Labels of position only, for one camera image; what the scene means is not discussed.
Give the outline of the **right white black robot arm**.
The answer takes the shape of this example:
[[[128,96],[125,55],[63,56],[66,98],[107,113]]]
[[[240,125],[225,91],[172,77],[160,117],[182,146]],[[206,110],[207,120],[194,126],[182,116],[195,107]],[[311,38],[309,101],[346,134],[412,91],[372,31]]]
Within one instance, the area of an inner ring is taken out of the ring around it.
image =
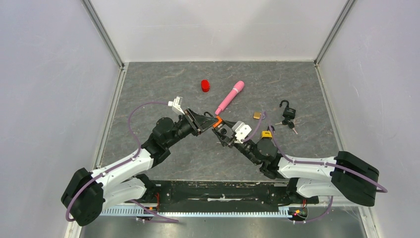
[[[326,158],[283,155],[269,137],[253,142],[244,138],[250,128],[227,125],[212,129],[222,146],[236,148],[270,179],[288,179],[286,196],[292,202],[315,196],[342,196],[358,205],[372,207],[379,193],[379,171],[347,151]]]

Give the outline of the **yellow black padlock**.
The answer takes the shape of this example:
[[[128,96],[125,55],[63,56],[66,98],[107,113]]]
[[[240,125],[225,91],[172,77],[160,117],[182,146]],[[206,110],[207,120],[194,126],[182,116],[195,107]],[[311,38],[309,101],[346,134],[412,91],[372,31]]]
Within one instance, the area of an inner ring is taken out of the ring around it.
[[[273,125],[269,125],[266,130],[261,132],[261,139],[273,139],[273,134],[275,133],[275,128]]]

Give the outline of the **black Kaijing padlock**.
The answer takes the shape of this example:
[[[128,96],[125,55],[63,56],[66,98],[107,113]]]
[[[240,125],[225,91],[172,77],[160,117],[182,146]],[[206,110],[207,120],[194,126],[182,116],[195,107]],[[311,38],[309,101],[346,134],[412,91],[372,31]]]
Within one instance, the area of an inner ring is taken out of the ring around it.
[[[284,111],[283,111],[283,115],[282,116],[286,120],[292,120],[292,119],[294,119],[295,116],[296,116],[296,110],[293,109],[293,108],[291,108],[289,106],[289,101],[288,100],[282,100],[280,102],[280,104],[279,104],[279,107],[281,108],[283,106],[283,104],[286,104],[286,105],[285,105],[285,108],[284,108]]]

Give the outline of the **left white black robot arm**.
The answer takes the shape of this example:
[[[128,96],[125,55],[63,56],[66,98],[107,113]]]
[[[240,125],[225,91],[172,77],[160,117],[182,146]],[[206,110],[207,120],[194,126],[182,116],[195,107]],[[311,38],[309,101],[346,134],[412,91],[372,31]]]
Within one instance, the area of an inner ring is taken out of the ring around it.
[[[128,156],[92,171],[78,169],[61,197],[66,220],[86,226],[114,205],[138,199],[152,201],[156,190],[143,173],[162,163],[171,146],[190,134],[199,136],[217,122],[215,117],[190,109],[181,113],[177,122],[162,117],[149,138]]]

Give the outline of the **black-head key set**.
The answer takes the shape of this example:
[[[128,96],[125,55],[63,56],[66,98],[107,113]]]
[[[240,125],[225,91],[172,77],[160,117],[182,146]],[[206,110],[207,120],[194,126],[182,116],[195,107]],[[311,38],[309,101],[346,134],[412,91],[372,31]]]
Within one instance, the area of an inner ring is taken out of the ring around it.
[[[283,120],[282,122],[276,123],[276,125],[286,125],[288,126],[291,130],[293,130],[296,134],[298,134],[298,132],[295,129],[295,124],[290,121],[290,120]]]

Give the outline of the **orange black padlock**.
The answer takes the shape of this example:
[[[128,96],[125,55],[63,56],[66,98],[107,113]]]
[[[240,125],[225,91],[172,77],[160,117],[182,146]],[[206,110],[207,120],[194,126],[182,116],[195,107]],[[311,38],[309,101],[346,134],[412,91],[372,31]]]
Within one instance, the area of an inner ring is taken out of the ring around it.
[[[216,128],[217,126],[219,126],[222,123],[222,118],[218,115],[216,115],[215,117],[208,111],[204,112],[205,116],[209,116],[212,117],[216,120],[216,122],[212,125],[213,128]]]

